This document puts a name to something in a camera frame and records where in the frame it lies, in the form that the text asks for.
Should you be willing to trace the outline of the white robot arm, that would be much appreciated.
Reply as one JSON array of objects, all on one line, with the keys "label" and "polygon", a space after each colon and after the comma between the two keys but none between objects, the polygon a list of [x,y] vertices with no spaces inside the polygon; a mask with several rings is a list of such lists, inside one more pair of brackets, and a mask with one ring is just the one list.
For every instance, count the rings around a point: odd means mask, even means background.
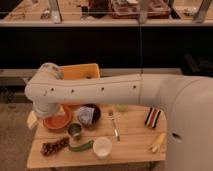
[{"label": "white robot arm", "polygon": [[145,105],[167,119],[165,171],[213,171],[213,78],[131,74],[64,80],[61,68],[44,63],[25,87],[40,118],[66,103]]}]

